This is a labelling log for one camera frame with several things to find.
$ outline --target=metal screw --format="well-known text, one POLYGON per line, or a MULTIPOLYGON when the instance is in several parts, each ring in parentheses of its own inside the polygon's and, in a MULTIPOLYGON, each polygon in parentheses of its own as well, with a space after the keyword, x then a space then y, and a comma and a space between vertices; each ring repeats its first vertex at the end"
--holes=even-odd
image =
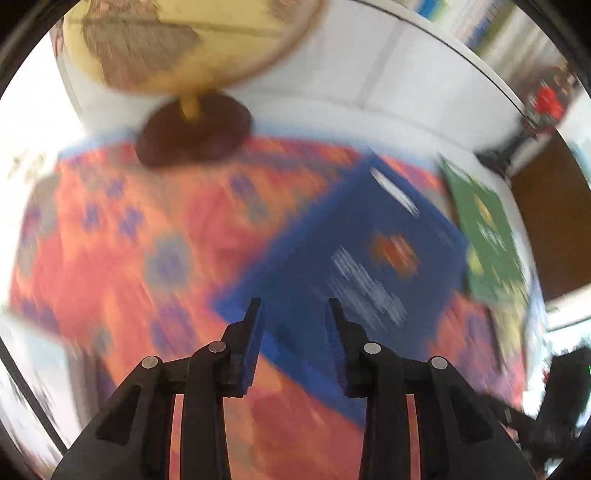
POLYGON ((380 347, 377 343, 368 342, 363 346, 363 350, 371 355, 374 355, 376 353, 380 353, 382 351, 382 347, 380 347))
POLYGON ((158 365, 157 356, 147 356, 142 360, 142 367, 144 368, 154 368, 156 365, 158 365))
POLYGON ((209 348, 211 353, 221 353, 226 349, 226 344, 221 340, 217 340, 216 342, 211 342, 207 348, 209 348))
POLYGON ((434 368, 438 370, 445 370, 447 368, 447 360, 445 360, 442 356, 434 356, 431 359, 431 364, 434 368))

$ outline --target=white wall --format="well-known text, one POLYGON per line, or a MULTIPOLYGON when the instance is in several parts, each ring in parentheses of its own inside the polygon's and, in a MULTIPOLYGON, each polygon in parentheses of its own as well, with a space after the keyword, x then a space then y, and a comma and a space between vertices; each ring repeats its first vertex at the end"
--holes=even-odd
POLYGON ((501 143, 519 123, 519 100, 496 74, 483 73, 472 52, 461 46, 459 53, 454 39, 436 38, 429 28, 333 0, 321 28, 295 55, 229 91, 263 125, 307 125, 313 112, 316 128, 333 134, 347 115, 343 134, 379 135, 383 143, 398 135, 376 130, 376 123, 405 124, 470 151, 501 143))
POLYGON ((43 172, 52 170, 57 152, 86 131, 58 71, 49 34, 37 44, 0 99, 0 303, 8 298, 14 252, 32 183, 27 168, 8 178, 12 159, 44 155, 43 172))
POLYGON ((584 143, 591 139, 591 99, 581 90, 558 126, 566 143, 584 143))

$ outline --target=brown globe base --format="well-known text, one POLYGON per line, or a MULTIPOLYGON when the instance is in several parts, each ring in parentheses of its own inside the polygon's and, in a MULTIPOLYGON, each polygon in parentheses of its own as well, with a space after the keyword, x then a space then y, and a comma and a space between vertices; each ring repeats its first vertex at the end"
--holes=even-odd
POLYGON ((149 167, 218 160, 248 137, 252 115, 240 102, 221 93, 199 96, 201 112, 187 120, 178 101, 148 119, 135 143, 139 161, 149 167))

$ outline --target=globe base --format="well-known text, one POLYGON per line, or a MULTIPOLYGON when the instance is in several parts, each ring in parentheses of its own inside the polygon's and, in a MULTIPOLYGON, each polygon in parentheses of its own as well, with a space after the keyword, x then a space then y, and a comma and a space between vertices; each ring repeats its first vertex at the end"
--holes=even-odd
POLYGON ((218 92, 199 96, 200 114, 187 119, 178 101, 148 119, 135 143, 139 161, 148 167, 221 160, 249 136, 252 115, 233 98, 218 92))

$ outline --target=green mat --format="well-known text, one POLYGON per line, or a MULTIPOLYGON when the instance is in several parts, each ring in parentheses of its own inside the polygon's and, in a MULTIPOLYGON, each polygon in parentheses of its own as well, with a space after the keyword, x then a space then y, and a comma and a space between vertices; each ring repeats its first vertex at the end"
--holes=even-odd
POLYGON ((470 242, 468 288, 481 303, 524 303, 519 256, 501 199, 491 189, 444 160, 460 228, 470 242))

